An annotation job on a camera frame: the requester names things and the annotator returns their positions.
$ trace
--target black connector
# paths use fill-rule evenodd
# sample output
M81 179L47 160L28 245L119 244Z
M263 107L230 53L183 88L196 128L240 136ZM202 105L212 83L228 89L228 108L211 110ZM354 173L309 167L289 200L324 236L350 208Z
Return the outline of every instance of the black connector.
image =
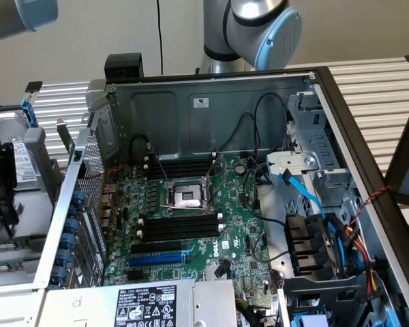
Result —
M285 169L284 173L282 174L282 179L285 182L285 184L289 185L289 179L292 177L291 172L289 171L288 168Z
M127 220L128 217L129 217L129 208L125 207L123 209L123 220Z
M349 249L353 245L353 242L357 238L358 234L359 234L359 226L356 226L353 229L353 231L350 233L350 235L342 243L345 249Z
M267 235L265 233L262 235L262 245L264 247L266 247L268 245L268 238L267 238Z
M363 303L367 303L369 301L372 301L375 298L380 297L381 295L383 295L383 291L382 290L377 290L377 291L371 292L370 294L359 296L358 300L359 300L359 303L363 304Z
M230 271L230 261L224 259L221 264L219 264L217 270L214 272L217 278L223 277L223 275L227 275L227 279L230 279L232 276L232 272Z

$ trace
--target label sticker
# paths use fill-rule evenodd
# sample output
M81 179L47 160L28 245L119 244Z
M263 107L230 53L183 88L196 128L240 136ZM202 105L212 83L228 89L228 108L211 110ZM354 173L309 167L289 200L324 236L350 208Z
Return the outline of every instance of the label sticker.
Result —
M176 285L119 290L114 327L176 326Z
M209 98L200 97L200 98L194 99L194 108L209 108Z
M16 182L36 182L35 170L24 143L14 143Z

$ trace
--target black cable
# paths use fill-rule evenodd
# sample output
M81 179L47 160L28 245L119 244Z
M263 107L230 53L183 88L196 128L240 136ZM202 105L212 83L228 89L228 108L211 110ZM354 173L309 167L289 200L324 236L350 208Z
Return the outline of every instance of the black cable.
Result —
M239 127L241 126L241 123L242 123L244 117L247 117L247 116L250 117L250 118L252 119L252 121L254 121L253 115L252 115L251 113L249 113L249 112L244 112L244 113L241 115L241 117L239 117L237 126L234 128L232 134L231 134L230 137L227 139L227 141L225 141L225 143L223 143L223 145L220 146L220 148L218 149L218 152L223 151L223 150L226 148L226 146L228 146L228 144L232 141L232 139L234 138L235 134L237 133Z
M257 139L256 139L256 133L259 134L259 132L258 132L258 122L256 120L256 116L257 116L258 108L259 108L259 105L260 105L261 101L268 95L272 95L273 97L276 97L280 101L280 104L282 105L282 110L284 111L285 120L286 120L286 110L287 109L286 109L286 105L285 105L285 102L283 101L282 97L280 95L278 95L277 93L274 93L274 92L267 92L265 94L262 94L261 97L259 98L258 102L256 102L256 107L254 108L253 124L254 124L254 144L255 144L255 147L256 147L255 148L255 153L257 153L259 148L260 148L260 139L258 140L258 142L257 142Z
M268 163L267 163L267 162L261 163L261 164L256 168L255 177L257 178L257 173L258 173L258 172L261 172L261 173L262 173L262 176L264 176L265 179L266 179L268 182L271 183L271 180L270 180L270 178L268 177L267 173L265 173L265 172L262 170L265 166L268 168Z
M327 240L329 240L330 248L332 248L333 256L335 257L335 279L343 279L344 278L344 267L342 266L342 259L339 253L338 247L338 240L335 238L335 242L332 244L332 236L330 230L325 227L324 231L326 232Z
M258 243L259 243L259 241L262 239L262 237L263 237L264 235L265 235L265 233L262 233L262 234L260 235L260 237L256 240L256 242L255 242L254 245L253 245L252 255L253 255L253 258L254 258L257 262L260 262L260 263L262 263L262 264L268 264L268 263L270 263L270 262L272 262L272 261L274 261L274 260L276 260L276 259L279 259L279 258L282 257L283 255L286 255L286 254L289 253L289 251L283 251L282 253L277 254L274 258L267 259L267 260L259 259L258 256L256 255L256 248L258 247Z
M159 48L161 52L161 75L164 75L164 55L162 51L162 32L161 32L161 8L159 0L156 0L157 6L157 30L159 31Z
M146 137L144 134L135 134L135 135L133 135L132 139L130 140L130 143L129 143L129 161L132 161L130 159L130 157L132 156L132 146L134 145L134 142L139 138L142 138L146 143L149 143L149 138Z
M243 196L243 202L244 202L244 206L246 207L246 209L248 210L248 212L251 213L251 214L252 214L253 216L255 216L256 218L258 218L258 219L260 219L260 220L263 220L263 221L270 221L270 222L273 222L273 223L278 223L278 224L280 224L280 225L282 225L282 226L285 227L285 223L282 223L280 220L265 218L265 217L263 217L263 216L261 216L261 215L258 215L257 213L254 213L252 210L250 210L250 208L249 208L249 206L248 206L248 203L247 203L247 201L245 200L245 185L247 184L248 177L249 177L250 174L252 173L252 170L253 170L253 168L250 168L250 169L248 170L247 174L245 175L245 178L244 178L244 184L243 184L243 194L244 194L244 196Z

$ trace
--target blue clip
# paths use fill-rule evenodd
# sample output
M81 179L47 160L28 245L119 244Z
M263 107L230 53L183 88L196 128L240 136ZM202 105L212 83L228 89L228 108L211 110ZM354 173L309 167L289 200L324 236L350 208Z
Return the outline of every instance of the blue clip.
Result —
M25 98L21 102L21 109L26 113L27 118L29 118L31 127L38 127L38 121L36 120L35 111L33 111L33 106Z

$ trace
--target warning label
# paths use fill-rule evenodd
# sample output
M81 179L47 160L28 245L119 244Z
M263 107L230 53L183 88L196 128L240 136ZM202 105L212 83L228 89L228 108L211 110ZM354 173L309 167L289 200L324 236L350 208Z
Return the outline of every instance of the warning label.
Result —
M119 290L114 327L176 326L176 285Z
M24 143L14 143L16 182L36 182L35 170Z

